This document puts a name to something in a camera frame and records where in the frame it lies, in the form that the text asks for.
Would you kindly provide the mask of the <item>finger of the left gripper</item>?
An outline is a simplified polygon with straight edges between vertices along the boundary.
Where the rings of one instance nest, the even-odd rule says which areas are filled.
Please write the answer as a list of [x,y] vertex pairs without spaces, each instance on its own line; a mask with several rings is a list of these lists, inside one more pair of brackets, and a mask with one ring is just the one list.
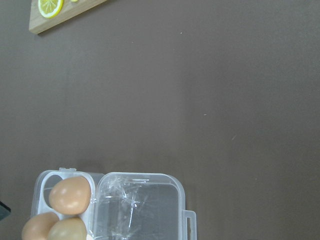
[[0,218],[6,218],[11,214],[11,208],[0,201]]

